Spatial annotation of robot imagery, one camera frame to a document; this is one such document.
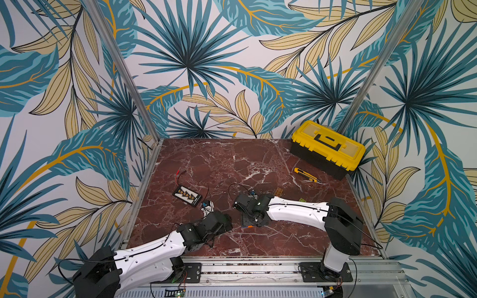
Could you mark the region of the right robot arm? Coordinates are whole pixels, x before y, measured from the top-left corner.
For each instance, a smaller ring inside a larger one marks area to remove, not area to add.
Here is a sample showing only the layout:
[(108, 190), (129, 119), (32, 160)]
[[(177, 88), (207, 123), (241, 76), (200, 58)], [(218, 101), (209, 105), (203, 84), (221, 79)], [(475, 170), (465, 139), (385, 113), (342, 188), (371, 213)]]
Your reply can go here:
[(338, 275), (351, 256), (361, 252), (363, 219), (345, 201), (333, 198), (329, 202), (300, 202), (264, 194), (241, 194), (234, 208), (256, 227), (271, 221), (308, 225), (327, 233), (330, 244), (322, 257), (320, 270)]

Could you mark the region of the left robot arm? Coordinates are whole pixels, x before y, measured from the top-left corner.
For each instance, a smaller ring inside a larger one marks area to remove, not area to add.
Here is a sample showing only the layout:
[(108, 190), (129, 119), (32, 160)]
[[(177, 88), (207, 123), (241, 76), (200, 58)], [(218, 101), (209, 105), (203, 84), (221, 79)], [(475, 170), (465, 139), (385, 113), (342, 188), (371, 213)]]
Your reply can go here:
[(185, 270), (181, 257), (232, 230), (228, 214), (213, 211), (206, 217), (181, 224), (166, 236), (138, 247), (97, 250), (73, 275), (78, 298), (113, 298), (131, 289), (171, 277)]

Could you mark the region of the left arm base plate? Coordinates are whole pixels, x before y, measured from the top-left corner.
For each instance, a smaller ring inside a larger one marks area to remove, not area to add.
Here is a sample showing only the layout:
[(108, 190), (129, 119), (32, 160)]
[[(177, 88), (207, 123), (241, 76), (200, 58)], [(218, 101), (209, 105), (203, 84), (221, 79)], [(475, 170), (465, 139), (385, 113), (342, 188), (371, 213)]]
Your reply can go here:
[(161, 281), (161, 284), (179, 285), (179, 283), (197, 284), (200, 282), (202, 273), (201, 263), (185, 263), (181, 266), (173, 265), (172, 269), (172, 274), (166, 280)]

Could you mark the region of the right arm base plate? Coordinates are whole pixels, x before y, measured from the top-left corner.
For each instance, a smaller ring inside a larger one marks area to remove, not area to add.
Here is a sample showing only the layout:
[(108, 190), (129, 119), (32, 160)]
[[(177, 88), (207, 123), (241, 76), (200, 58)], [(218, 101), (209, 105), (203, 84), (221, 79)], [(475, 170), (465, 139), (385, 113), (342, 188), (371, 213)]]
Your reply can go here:
[(326, 268), (320, 261), (299, 263), (298, 271), (304, 283), (347, 283), (354, 280), (347, 263), (338, 273)]

